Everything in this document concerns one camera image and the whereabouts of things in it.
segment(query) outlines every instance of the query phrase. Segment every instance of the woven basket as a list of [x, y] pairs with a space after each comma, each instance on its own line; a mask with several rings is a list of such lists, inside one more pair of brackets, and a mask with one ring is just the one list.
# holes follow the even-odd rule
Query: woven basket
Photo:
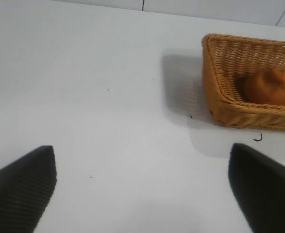
[[208, 34], [202, 40], [203, 80], [217, 123], [237, 128], [285, 131], [285, 106], [247, 102], [245, 79], [278, 65], [285, 70], [285, 42]]

